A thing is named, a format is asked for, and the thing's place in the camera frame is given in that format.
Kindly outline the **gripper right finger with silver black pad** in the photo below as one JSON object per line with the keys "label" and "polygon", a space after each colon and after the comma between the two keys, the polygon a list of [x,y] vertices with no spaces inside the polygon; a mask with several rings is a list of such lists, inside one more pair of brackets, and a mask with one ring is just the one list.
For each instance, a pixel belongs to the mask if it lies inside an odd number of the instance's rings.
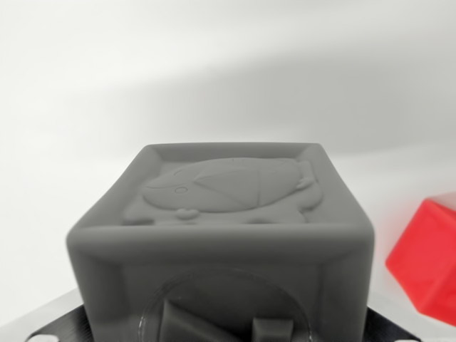
{"label": "gripper right finger with silver black pad", "polygon": [[371,292],[365,341],[433,341],[403,295]]}

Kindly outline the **gripper left finger with silver black pad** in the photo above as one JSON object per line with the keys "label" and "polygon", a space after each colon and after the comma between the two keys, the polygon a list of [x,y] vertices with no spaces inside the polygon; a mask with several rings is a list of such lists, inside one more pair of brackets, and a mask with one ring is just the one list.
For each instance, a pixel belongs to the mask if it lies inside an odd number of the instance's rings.
{"label": "gripper left finger with silver black pad", "polygon": [[55,336],[59,341],[93,341],[83,301],[78,289],[25,315],[19,324],[24,329],[24,341],[37,335]]}

